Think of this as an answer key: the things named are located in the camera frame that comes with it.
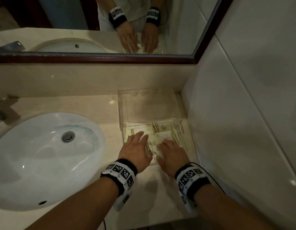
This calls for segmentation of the person's right forearm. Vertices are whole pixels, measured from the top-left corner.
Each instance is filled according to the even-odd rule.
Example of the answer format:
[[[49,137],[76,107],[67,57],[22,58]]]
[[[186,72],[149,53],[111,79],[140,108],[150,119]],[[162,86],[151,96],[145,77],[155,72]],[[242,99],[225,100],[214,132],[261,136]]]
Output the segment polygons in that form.
[[[275,230],[211,184],[202,186],[194,199],[204,215],[220,230]]]

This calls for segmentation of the person's right hand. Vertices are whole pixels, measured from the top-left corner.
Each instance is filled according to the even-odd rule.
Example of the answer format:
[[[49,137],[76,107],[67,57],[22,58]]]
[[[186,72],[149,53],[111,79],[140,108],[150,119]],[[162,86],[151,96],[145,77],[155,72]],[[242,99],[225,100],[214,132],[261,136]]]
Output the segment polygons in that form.
[[[162,157],[157,157],[157,162],[161,169],[170,177],[175,178],[179,169],[190,163],[184,148],[180,147],[177,152],[163,153]]]

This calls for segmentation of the black marker wristband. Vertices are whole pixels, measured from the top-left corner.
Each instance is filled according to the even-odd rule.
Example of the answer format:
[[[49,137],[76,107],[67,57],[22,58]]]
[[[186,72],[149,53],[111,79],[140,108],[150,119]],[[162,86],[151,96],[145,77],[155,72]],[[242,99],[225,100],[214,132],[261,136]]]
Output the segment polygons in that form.
[[[120,212],[132,194],[132,187],[136,181],[138,170],[127,159],[118,159],[112,162],[101,173],[100,177],[110,178],[118,186],[119,194],[113,208]]]
[[[185,209],[190,214],[197,213],[195,193],[204,185],[211,184],[205,170],[200,165],[190,162],[177,171],[175,179]]]

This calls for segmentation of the dark wood framed mirror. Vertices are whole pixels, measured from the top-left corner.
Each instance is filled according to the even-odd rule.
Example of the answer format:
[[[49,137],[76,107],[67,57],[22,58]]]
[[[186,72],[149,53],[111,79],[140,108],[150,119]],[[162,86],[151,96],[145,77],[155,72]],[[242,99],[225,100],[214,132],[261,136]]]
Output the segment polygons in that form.
[[[0,0],[0,64],[197,64],[233,0]]]

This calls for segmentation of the clear acrylic tray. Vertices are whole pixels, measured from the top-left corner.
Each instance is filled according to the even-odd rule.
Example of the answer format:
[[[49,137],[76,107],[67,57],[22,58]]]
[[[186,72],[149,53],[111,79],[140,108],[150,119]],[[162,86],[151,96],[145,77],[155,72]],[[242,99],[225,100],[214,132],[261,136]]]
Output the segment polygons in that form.
[[[123,127],[152,122],[174,122],[180,147],[185,148],[182,116],[172,88],[118,90],[119,127],[124,142]]]

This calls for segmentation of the white oval sink basin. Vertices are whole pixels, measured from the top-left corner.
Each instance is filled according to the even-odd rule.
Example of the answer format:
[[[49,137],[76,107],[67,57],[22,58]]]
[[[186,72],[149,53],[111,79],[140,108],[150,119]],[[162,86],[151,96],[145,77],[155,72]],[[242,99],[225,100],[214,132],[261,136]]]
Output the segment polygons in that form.
[[[70,143],[62,135],[73,131]],[[46,113],[0,137],[0,208],[27,211],[53,205],[83,189],[105,152],[101,128],[74,113]]]

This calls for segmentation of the person's left forearm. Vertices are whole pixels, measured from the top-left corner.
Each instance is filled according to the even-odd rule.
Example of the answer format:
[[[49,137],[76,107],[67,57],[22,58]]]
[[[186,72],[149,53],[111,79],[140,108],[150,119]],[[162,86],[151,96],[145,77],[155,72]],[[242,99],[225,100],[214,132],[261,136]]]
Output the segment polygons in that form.
[[[55,206],[25,230],[97,230],[119,195],[119,187],[108,177]]]

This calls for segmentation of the metal sink drain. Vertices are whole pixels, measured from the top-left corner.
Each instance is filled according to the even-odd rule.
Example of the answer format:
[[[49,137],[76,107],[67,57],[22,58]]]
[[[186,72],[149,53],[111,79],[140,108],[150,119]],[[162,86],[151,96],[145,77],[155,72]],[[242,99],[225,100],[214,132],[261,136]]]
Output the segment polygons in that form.
[[[62,141],[64,143],[70,143],[74,140],[75,133],[73,131],[67,131],[62,135]]]

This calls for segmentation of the chrome faucet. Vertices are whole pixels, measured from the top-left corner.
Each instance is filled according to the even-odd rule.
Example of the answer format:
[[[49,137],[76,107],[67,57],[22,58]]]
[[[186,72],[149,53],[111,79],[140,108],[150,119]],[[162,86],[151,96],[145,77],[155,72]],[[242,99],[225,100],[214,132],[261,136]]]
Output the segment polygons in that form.
[[[0,97],[0,123],[10,125],[21,119],[21,116],[12,108],[19,100],[18,96],[8,94],[7,98]]]

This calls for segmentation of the person's left hand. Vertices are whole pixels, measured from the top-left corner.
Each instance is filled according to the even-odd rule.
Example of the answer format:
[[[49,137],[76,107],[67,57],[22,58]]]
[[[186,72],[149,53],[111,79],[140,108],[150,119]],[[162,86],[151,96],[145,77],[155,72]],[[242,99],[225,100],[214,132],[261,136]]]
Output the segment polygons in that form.
[[[118,159],[125,159],[131,162],[136,167],[138,174],[150,165],[152,158],[150,154],[147,154],[146,148],[127,149],[126,143],[124,143],[118,155]]]

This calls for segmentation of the white gold striped packet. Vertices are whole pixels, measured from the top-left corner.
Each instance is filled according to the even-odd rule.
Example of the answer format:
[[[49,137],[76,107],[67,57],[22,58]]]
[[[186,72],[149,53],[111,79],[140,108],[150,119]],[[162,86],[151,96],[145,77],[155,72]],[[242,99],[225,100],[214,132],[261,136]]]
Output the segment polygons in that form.
[[[123,127],[123,133],[124,133],[124,143],[127,141],[128,137],[131,135],[135,135],[138,132],[143,131],[143,135],[140,137],[139,142],[142,140],[142,138],[145,135],[148,135],[148,143],[153,144],[155,142],[154,139],[154,130],[151,123],[145,123],[140,125],[135,125],[135,123],[127,123],[126,127]]]
[[[174,122],[152,122],[153,135],[157,144],[164,139],[171,140],[180,144],[178,132]]]
[[[150,165],[155,165],[157,164],[157,157],[162,157],[163,158],[163,153],[159,147],[158,144],[155,142],[148,141],[147,142],[147,154],[150,154],[153,158],[150,162]]]

